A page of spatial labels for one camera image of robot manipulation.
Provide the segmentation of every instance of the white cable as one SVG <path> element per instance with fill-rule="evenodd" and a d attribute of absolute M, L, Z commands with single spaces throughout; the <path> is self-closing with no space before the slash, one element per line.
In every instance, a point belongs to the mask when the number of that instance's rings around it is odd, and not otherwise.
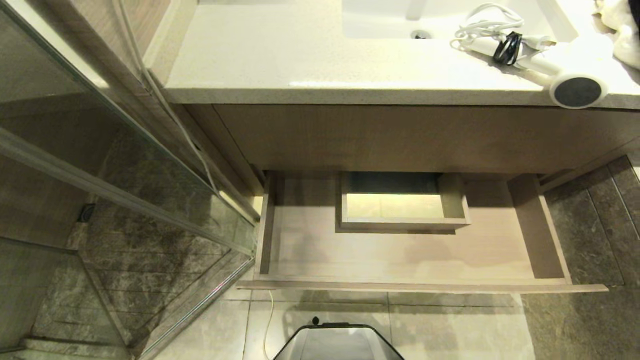
<path fill-rule="evenodd" d="M 481 20 L 477 22 L 473 22 L 471 24 L 467 24 L 467 21 L 471 19 L 473 16 L 478 14 L 479 12 L 489 9 L 489 8 L 497 8 L 506 18 L 511 21 L 490 21 L 490 20 Z M 465 19 L 465 23 L 460 25 L 460 29 L 455 32 L 455 40 L 459 40 L 463 45 L 469 44 L 473 42 L 476 38 L 479 37 L 492 37 L 496 40 L 504 40 L 504 36 L 506 34 L 503 33 L 503 30 L 511 29 L 511 28 L 519 28 L 524 24 L 523 18 L 518 15 L 513 10 L 506 8 L 500 4 L 495 3 L 485 3 L 477 8 L 473 9 L 467 18 Z"/>
<path fill-rule="evenodd" d="M 271 293 L 271 290 L 269 290 L 269 297 L 271 297 L 271 312 L 269 313 L 267 328 L 264 329 L 264 341 L 262 342 L 262 351 L 264 353 L 265 359 L 267 360 L 271 360 L 271 358 L 267 355 L 267 333 L 269 332 L 269 325 L 271 325 L 271 318 L 273 317 L 273 294 Z"/>
<path fill-rule="evenodd" d="M 207 173 L 207 179 L 209 180 L 211 189 L 213 190 L 213 192 L 216 194 L 218 198 L 221 198 L 220 191 L 218 190 L 216 183 L 213 181 L 213 177 L 211 176 L 211 172 L 209 171 L 209 166 L 207 165 L 207 162 L 204 160 L 204 157 L 202 156 L 202 154 L 200 154 L 200 151 L 196 148 L 196 145 L 193 143 L 193 140 L 189 136 L 189 133 L 184 128 L 184 125 L 182 125 L 182 122 L 180 121 L 180 118 L 178 117 L 178 115 L 176 115 L 176 113 L 171 109 L 171 106 L 169 105 L 169 103 L 164 99 L 164 96 L 160 92 L 160 89 L 157 87 L 156 82 L 151 77 L 151 75 L 149 74 L 149 71 L 147 70 L 147 67 L 145 66 L 145 63 L 142 59 L 142 55 L 140 54 L 138 43 L 133 34 L 133 30 L 131 29 L 131 22 L 129 21 L 127 10 L 125 10 L 124 8 L 124 0 L 118 0 L 118 4 L 120 5 L 120 11 L 122 12 L 122 17 L 124 19 L 124 25 L 127 31 L 127 36 L 129 37 L 131 47 L 133 48 L 133 53 L 136 57 L 136 61 L 140 65 L 140 69 L 142 71 L 143 76 L 151 86 L 151 90 L 156 96 L 156 98 L 158 99 L 158 101 L 160 101 L 160 104 L 163 107 L 163 110 L 169 115 L 169 117 L 171 117 L 171 119 L 176 123 L 176 125 L 178 125 L 178 127 L 180 128 L 180 131 L 182 132 L 182 135 L 187 140 L 187 143 L 189 143 L 193 152 L 196 154 L 196 156 L 198 156 L 198 159 L 200 159 L 200 162 L 202 162 L 202 166 L 204 167 L 204 170 Z"/>

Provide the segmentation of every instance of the drawer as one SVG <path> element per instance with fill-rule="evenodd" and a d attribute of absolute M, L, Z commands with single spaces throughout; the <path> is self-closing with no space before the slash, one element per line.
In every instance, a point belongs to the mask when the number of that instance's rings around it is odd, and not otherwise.
<path fill-rule="evenodd" d="M 345 172 L 338 231 L 455 234 L 471 224 L 458 174 Z"/>
<path fill-rule="evenodd" d="M 534 175 L 520 175 L 507 182 L 462 181 L 456 174 L 444 174 L 438 179 L 443 213 L 448 206 L 445 202 L 462 209 L 459 223 L 453 224 L 457 227 L 444 233 L 434 229 L 387 231 L 376 229 L 379 224 L 370 220 L 357 224 L 363 227 L 361 231 L 345 231 L 345 178 L 336 173 L 268 173 L 255 273 L 252 281 L 239 282 L 240 288 L 607 291 L 604 285 L 572 284 Z M 405 217 L 392 224 L 434 224 L 433 218 L 426 219 L 411 223 Z"/>

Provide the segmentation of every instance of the shower enclosure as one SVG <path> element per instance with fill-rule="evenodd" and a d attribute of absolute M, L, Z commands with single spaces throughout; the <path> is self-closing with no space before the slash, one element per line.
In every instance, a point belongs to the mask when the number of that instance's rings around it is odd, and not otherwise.
<path fill-rule="evenodd" d="M 253 264 L 256 223 L 0 10 L 0 359 L 151 357 Z"/>

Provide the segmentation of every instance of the white sink basin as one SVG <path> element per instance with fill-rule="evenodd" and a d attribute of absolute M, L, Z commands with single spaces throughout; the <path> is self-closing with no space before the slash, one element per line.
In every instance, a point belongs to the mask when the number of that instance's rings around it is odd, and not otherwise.
<path fill-rule="evenodd" d="M 487 0 L 342 0 L 342 30 L 350 38 L 450 40 L 467 14 Z M 569 42 L 578 33 L 556 0 L 496 0 L 520 14 L 526 35 Z"/>

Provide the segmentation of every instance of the quartz countertop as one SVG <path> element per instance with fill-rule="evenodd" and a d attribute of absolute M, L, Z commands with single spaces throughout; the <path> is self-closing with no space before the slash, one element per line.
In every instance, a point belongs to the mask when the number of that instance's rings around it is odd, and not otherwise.
<path fill-rule="evenodd" d="M 590 11 L 571 13 L 584 24 Z M 640 71 L 610 73 L 597 107 L 640 109 Z M 208 0 L 164 89 L 177 103 L 551 106 L 547 84 L 448 40 L 345 37 L 340 0 Z"/>

